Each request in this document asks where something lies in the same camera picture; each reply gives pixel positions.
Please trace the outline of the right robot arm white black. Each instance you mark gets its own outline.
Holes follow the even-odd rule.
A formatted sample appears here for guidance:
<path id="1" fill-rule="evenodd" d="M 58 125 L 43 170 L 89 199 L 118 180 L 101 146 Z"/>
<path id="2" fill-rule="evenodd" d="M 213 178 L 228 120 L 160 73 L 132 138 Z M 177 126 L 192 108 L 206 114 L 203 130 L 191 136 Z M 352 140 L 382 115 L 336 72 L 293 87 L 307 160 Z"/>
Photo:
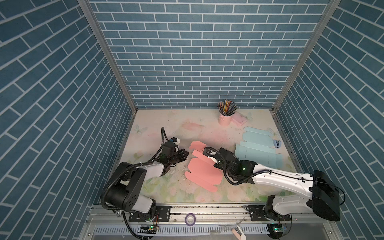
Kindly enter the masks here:
<path id="1" fill-rule="evenodd" d="M 293 195 L 288 197 L 268 196 L 263 211 L 269 220 L 292 214 L 315 214 L 332 222 L 341 219 L 340 206 L 345 203 L 345 193 L 322 171 L 316 170 L 312 174 L 281 171 L 240 160 L 223 148 L 205 147 L 203 154 L 214 162 L 215 168 L 223 171 L 225 179 L 233 186 L 265 185 L 292 192 Z"/>

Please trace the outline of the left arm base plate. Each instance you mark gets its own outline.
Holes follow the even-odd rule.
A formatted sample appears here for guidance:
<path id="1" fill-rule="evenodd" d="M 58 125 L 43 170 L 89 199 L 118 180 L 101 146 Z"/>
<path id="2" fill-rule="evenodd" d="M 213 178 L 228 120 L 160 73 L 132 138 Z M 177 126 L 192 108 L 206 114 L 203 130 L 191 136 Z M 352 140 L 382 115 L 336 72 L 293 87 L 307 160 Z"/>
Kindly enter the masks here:
<path id="1" fill-rule="evenodd" d="M 172 208 L 171 206 L 156 206 L 156 208 L 151 208 L 147 214 L 141 213 L 141 212 L 135 212 L 133 214 L 130 214 L 129 222 L 130 223 L 169 222 L 171 208 Z"/>

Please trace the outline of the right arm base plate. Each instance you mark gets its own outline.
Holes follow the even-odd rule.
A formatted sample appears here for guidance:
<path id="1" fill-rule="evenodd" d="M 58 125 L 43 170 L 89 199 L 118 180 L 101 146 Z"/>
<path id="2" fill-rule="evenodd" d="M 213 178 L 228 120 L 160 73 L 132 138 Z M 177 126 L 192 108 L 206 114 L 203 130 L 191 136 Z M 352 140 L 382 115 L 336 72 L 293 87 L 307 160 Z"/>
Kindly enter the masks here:
<path id="1" fill-rule="evenodd" d="M 287 222 L 292 219 L 290 214 L 282 216 L 273 210 L 266 211 L 264 205 L 248 205 L 245 209 L 249 212 L 252 222 Z"/>

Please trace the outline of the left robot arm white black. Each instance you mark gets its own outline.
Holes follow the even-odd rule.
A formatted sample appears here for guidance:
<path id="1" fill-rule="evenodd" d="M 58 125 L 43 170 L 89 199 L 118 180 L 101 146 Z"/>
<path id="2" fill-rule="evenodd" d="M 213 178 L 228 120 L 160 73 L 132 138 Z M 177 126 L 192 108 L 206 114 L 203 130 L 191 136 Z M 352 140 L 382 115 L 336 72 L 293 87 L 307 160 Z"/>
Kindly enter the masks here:
<path id="1" fill-rule="evenodd" d="M 130 234 L 138 240 L 150 240 L 159 230 L 159 222 L 168 222 L 171 206 L 157 206 L 154 199 L 141 195 L 145 181 L 164 176 L 189 153 L 179 147 L 180 140 L 169 139 L 161 128 L 162 143 L 145 163 L 118 165 L 101 193 L 104 209 L 120 213 Z"/>

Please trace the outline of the pink paper box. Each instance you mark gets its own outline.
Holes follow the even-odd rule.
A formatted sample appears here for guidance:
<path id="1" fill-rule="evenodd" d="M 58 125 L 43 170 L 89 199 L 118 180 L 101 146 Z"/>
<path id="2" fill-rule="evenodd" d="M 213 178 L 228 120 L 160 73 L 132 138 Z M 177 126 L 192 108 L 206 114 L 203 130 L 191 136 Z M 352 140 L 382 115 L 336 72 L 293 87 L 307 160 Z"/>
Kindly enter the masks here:
<path id="1" fill-rule="evenodd" d="M 222 170 L 214 167 L 215 161 L 203 154 L 206 146 L 200 141 L 191 143 L 190 150 L 192 150 L 192 155 L 195 158 L 192 158 L 188 164 L 185 177 L 205 190 L 215 193 L 218 191 L 217 186 L 223 179 L 223 173 Z"/>

